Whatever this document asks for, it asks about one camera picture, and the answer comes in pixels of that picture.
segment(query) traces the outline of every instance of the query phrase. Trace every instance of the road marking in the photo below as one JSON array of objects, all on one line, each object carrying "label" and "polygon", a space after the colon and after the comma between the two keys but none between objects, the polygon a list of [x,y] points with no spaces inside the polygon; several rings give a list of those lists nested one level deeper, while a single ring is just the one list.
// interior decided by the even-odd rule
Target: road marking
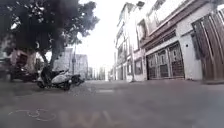
[{"label": "road marking", "polygon": [[110,90],[103,89],[103,90],[97,90],[97,92],[99,92],[99,93],[114,93],[114,90],[112,90],[112,89],[110,89]]},{"label": "road marking", "polygon": [[15,114],[15,113],[18,113],[18,112],[26,112],[27,116],[32,117],[32,118],[35,118],[35,119],[38,120],[38,121],[45,121],[45,122],[48,122],[48,121],[52,121],[52,120],[56,119],[56,115],[55,115],[55,114],[52,114],[52,113],[50,113],[51,118],[48,118],[48,119],[39,118],[39,116],[41,115],[41,114],[40,114],[41,111],[42,111],[42,112],[45,112],[45,113],[49,112],[49,110],[45,110],[45,109],[37,109],[37,110],[35,111],[36,115],[35,115],[35,114],[32,115],[32,114],[31,114],[32,112],[31,112],[30,110],[16,110],[16,111],[14,111],[14,112],[10,112],[8,115],[11,116],[12,114]]},{"label": "road marking", "polygon": [[84,114],[75,114],[73,118],[71,118],[69,112],[60,111],[59,112],[59,120],[61,122],[61,127],[63,128],[75,128],[75,127],[83,127],[83,128],[94,128],[94,125],[98,120],[105,119],[106,126],[114,127],[120,125],[120,122],[113,121],[111,116],[107,111],[103,112],[94,112],[90,114],[90,119],[87,120],[87,115]]}]

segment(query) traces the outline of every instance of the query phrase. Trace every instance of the white scooter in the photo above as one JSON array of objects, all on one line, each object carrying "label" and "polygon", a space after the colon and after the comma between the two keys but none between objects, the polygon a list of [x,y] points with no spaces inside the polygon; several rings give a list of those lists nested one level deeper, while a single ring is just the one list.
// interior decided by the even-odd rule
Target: white scooter
[{"label": "white scooter", "polygon": [[46,88],[46,87],[55,87],[55,88],[61,88],[65,91],[70,90],[71,84],[72,84],[72,75],[69,74],[68,70],[63,71],[63,72],[55,72],[54,75],[49,76],[49,80],[51,82],[45,83],[43,75],[41,75],[41,72],[39,72],[39,77],[37,79],[37,86],[39,88]]}]

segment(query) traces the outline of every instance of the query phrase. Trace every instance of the scooter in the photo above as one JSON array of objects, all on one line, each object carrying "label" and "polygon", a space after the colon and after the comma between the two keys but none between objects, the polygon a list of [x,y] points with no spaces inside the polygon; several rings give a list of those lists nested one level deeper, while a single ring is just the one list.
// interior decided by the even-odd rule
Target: scooter
[{"label": "scooter", "polygon": [[70,90],[72,80],[71,77],[72,75],[69,74],[68,70],[67,71],[60,71],[60,72],[51,72],[51,74],[55,74],[55,76],[49,76],[48,78],[43,78],[44,76],[41,75],[43,72],[39,72],[39,77],[37,79],[37,86],[41,89],[44,89],[46,87],[51,88],[61,88],[64,91]]},{"label": "scooter", "polygon": [[80,74],[73,75],[71,79],[72,79],[72,84],[75,86],[79,86],[80,84],[85,82],[83,79],[81,79]]}]

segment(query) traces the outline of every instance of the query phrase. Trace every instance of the building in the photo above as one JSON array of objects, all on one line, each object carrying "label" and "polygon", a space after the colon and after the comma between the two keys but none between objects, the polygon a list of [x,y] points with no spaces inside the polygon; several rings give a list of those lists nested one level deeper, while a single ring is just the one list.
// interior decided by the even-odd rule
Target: building
[{"label": "building", "polygon": [[93,68],[92,67],[88,67],[88,80],[92,80],[93,79]]},{"label": "building", "polygon": [[74,74],[80,74],[81,78],[88,79],[88,58],[84,54],[75,54]]},{"label": "building", "polygon": [[105,67],[100,67],[99,74],[98,74],[98,80],[106,80],[106,73],[105,73]]},{"label": "building", "polygon": [[69,72],[73,73],[73,55],[73,48],[65,48],[65,51],[54,61],[53,70],[69,70]]},{"label": "building", "polygon": [[69,70],[71,74],[80,74],[82,78],[88,76],[88,58],[84,54],[74,54],[73,48],[65,51],[54,62],[54,71]]},{"label": "building", "polygon": [[222,3],[223,0],[126,3],[115,40],[116,80],[223,79],[224,70],[218,70],[224,67],[224,15],[223,10],[217,11]]}]

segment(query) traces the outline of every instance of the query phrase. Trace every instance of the wall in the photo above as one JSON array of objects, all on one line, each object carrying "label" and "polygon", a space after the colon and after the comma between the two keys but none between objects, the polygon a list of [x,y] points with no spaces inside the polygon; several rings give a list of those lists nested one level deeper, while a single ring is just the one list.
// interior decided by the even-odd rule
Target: wall
[{"label": "wall", "polygon": [[142,58],[143,58],[143,61],[142,61],[142,66],[143,66],[143,76],[144,76],[144,80],[147,80],[147,60],[146,60],[146,55],[145,55],[145,49],[141,49],[142,50]]},{"label": "wall", "polygon": [[164,20],[177,9],[186,0],[166,0],[160,7],[152,9],[158,0],[146,2],[142,9],[142,19],[145,19],[147,26],[147,36],[151,35],[158,27],[163,24]]},{"label": "wall", "polygon": [[[116,77],[116,80],[120,80],[119,76],[121,75],[121,67],[123,67],[123,79],[125,77],[127,77],[124,70],[127,70],[126,68],[124,68],[125,64],[122,64],[122,63],[127,63],[126,61],[126,57],[127,57],[127,53],[129,52],[129,48],[127,48],[127,42],[126,42],[126,39],[128,37],[128,33],[129,32],[129,27],[128,27],[128,20],[129,20],[129,13],[128,13],[128,8],[127,6],[125,7],[125,9],[123,10],[123,16],[122,16],[122,19],[120,19],[120,23],[119,25],[117,26],[117,34],[119,32],[119,30],[123,29],[123,32],[121,33],[121,36],[119,37],[119,39],[117,39],[117,36],[116,36],[116,39],[115,39],[115,76]],[[122,47],[122,53],[120,55],[118,55],[118,49],[121,45],[123,45]]]},{"label": "wall", "polygon": [[[136,52],[135,54],[134,54],[134,61],[135,60],[137,60],[137,59],[139,59],[139,58],[142,58],[142,70],[144,70],[143,68],[144,68],[144,64],[143,64],[143,51],[142,50],[139,50],[138,52]],[[144,77],[144,73],[142,73],[141,75],[135,75],[135,80],[136,81],[144,81],[145,79],[144,79],[145,77]]]},{"label": "wall", "polygon": [[86,78],[88,73],[87,55],[76,54],[75,60],[74,74],[80,74],[82,78]]},{"label": "wall", "polygon": [[184,59],[186,79],[202,79],[201,61],[196,59],[191,35],[188,32],[193,30],[191,23],[210,13],[212,11],[212,8],[212,4],[206,4],[177,24],[176,32],[177,36],[179,37],[182,55]]},{"label": "wall", "polygon": [[65,48],[65,52],[62,53],[57,60],[54,62],[53,70],[60,71],[60,70],[67,70],[72,71],[72,54],[73,48]]},{"label": "wall", "polygon": [[162,44],[160,44],[160,45],[158,45],[158,46],[156,46],[156,47],[150,49],[149,51],[147,51],[147,52],[145,53],[145,55],[146,55],[146,56],[147,56],[147,55],[150,55],[150,54],[152,54],[152,53],[154,53],[154,52],[156,52],[156,51],[158,51],[158,50],[160,50],[160,49],[162,49],[162,48],[164,48],[164,47],[166,47],[166,46],[168,46],[168,45],[170,45],[170,44],[172,44],[172,43],[178,41],[178,39],[179,39],[178,37],[171,38],[170,40],[168,40],[168,41],[166,41],[166,42],[163,42]]},{"label": "wall", "polygon": [[[137,32],[136,32],[136,26],[138,23],[138,19],[139,19],[139,9],[138,8],[133,8],[132,11],[129,14],[129,19],[126,20],[126,34],[128,35],[128,42],[129,45],[131,46],[131,50],[130,51],[135,51],[135,50],[139,50],[138,47],[138,36],[137,36]],[[139,57],[142,57],[142,53],[141,51],[138,51],[136,53],[133,54],[133,59],[136,60]],[[126,65],[126,81],[130,82],[132,80],[132,75],[128,75],[127,73],[127,64]],[[143,81],[144,80],[144,75],[135,75],[135,80],[136,81]]]}]

